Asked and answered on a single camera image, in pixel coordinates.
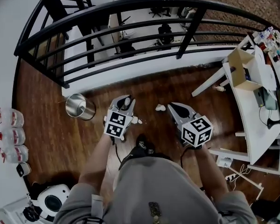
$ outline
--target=office chair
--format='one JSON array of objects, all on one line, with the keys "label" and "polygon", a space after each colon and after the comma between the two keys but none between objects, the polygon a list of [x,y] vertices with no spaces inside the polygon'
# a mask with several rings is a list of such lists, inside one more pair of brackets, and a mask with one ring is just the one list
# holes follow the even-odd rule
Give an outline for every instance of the office chair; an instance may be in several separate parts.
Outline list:
[{"label": "office chair", "polygon": [[161,17],[160,14],[162,14],[162,12],[163,12],[162,8],[159,8],[159,7],[153,7],[153,8],[151,8],[150,10],[151,10],[151,12],[148,13],[148,14],[153,14],[153,17],[156,16],[156,15],[158,15],[159,17]]},{"label": "office chair", "polygon": [[[164,33],[172,33],[171,27],[168,24],[162,24],[161,27],[158,28],[159,34],[164,34]],[[174,41],[174,36],[168,35],[164,37],[158,38],[157,42],[155,43],[156,45],[167,45],[170,44]]]},{"label": "office chair", "polygon": [[[120,40],[120,42],[124,41],[124,40],[128,40],[128,39],[123,38]],[[119,45],[119,49],[120,49],[120,54],[136,50],[134,47],[132,47],[132,43],[121,44],[121,45]],[[134,56],[134,55],[126,55],[126,56],[123,56],[121,59],[132,57],[132,56]]]},{"label": "office chair", "polygon": [[158,15],[159,17],[161,17],[160,14],[165,15],[167,17],[171,17],[171,15],[170,15],[170,8],[169,7],[166,7],[166,8],[163,8],[163,7],[153,7],[150,10],[151,10],[151,12],[148,13],[148,14],[154,14],[153,17],[155,15]]}]

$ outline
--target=stainless steel trash can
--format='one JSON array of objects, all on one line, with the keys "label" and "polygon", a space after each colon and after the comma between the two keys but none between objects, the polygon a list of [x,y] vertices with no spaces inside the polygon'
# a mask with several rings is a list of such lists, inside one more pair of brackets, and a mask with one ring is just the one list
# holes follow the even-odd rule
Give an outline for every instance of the stainless steel trash can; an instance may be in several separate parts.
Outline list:
[{"label": "stainless steel trash can", "polygon": [[94,117],[96,107],[92,101],[87,100],[81,94],[73,94],[66,100],[65,110],[74,118],[90,120]]}]

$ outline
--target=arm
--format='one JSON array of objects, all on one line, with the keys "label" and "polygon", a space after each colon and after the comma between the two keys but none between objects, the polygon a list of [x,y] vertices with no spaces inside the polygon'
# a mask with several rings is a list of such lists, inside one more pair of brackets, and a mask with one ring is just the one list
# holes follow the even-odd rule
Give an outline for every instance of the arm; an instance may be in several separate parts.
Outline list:
[{"label": "arm", "polygon": [[98,193],[105,176],[111,144],[110,136],[103,134],[93,153],[88,158],[79,178],[79,183],[90,184]]},{"label": "arm", "polygon": [[81,172],[79,183],[71,190],[54,219],[54,224],[73,223],[77,218],[89,217],[92,195],[98,195],[107,167],[110,136],[103,134]]},{"label": "arm", "polygon": [[256,224],[256,217],[245,195],[240,191],[228,191],[226,180],[206,145],[195,150],[195,155],[206,194],[214,199],[215,207],[219,212],[228,212],[226,216],[222,216],[222,219],[228,223],[233,221],[236,224]]},{"label": "arm", "polygon": [[201,149],[195,150],[195,155],[205,192],[216,202],[229,192],[226,180],[206,145],[203,145]]}]

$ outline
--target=plastic water bottle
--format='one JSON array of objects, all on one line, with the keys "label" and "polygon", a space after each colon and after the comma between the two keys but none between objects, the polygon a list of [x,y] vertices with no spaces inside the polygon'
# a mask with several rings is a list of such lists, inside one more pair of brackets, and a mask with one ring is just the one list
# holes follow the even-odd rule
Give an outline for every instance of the plastic water bottle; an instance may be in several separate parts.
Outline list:
[{"label": "plastic water bottle", "polygon": [[0,124],[21,128],[24,125],[24,116],[12,108],[0,108]]},{"label": "plastic water bottle", "polygon": [[28,148],[25,145],[21,146],[8,146],[5,148],[0,148],[0,154],[5,160],[10,163],[20,163],[28,161]]},{"label": "plastic water bottle", "polygon": [[0,132],[0,140],[6,146],[22,145],[26,136],[22,128],[9,127]]}]

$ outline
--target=power strip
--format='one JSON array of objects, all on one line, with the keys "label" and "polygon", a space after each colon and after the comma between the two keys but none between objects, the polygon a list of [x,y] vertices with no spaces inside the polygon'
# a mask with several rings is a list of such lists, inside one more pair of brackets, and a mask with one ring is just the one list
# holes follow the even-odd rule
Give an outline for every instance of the power strip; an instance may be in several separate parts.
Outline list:
[{"label": "power strip", "polygon": [[230,174],[230,175],[225,177],[225,180],[231,181],[231,180],[233,180],[235,178],[235,176],[236,176],[236,174]]}]

